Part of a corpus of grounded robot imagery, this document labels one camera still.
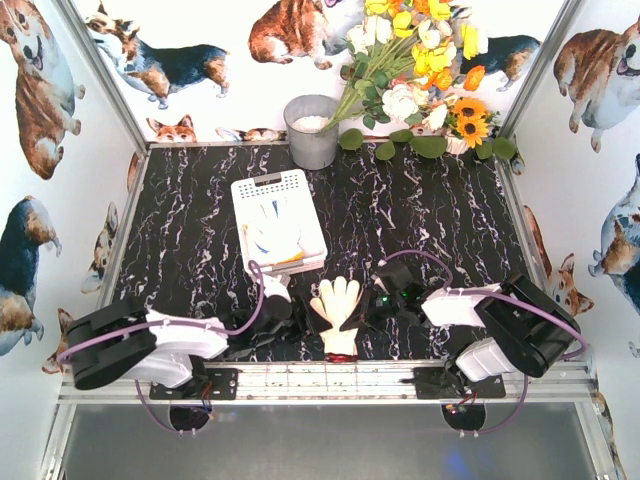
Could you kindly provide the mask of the beige leather glove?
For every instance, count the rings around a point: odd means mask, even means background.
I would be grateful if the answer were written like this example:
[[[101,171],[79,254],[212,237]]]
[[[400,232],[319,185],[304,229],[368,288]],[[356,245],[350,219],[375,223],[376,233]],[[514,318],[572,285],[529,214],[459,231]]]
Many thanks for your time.
[[[331,325],[329,330],[320,334],[328,362],[351,363],[357,360],[357,330],[341,331],[340,328],[354,312],[359,298],[360,283],[339,276],[334,280],[321,280],[319,296],[310,301],[310,307]]]

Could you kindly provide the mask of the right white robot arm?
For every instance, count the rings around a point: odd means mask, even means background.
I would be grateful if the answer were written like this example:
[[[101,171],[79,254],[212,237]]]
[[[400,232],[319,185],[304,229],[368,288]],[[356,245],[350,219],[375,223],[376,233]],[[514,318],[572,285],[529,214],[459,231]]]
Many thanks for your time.
[[[429,290],[395,259],[372,280],[339,330],[372,329],[387,316],[415,326],[482,329],[484,338],[467,340],[452,354],[452,368],[470,382],[513,372],[540,378],[556,361],[586,349],[573,317],[521,274],[484,287]]]

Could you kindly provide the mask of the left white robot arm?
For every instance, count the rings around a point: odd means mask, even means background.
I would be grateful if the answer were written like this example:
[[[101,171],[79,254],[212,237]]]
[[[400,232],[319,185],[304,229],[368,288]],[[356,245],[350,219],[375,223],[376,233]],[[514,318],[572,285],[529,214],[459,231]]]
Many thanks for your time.
[[[270,345],[296,343],[328,330],[328,322],[297,295],[269,291],[255,309],[191,319],[125,298],[76,321],[57,356],[78,390],[119,379],[148,382],[155,398],[232,398],[236,370],[209,366],[244,358]]]

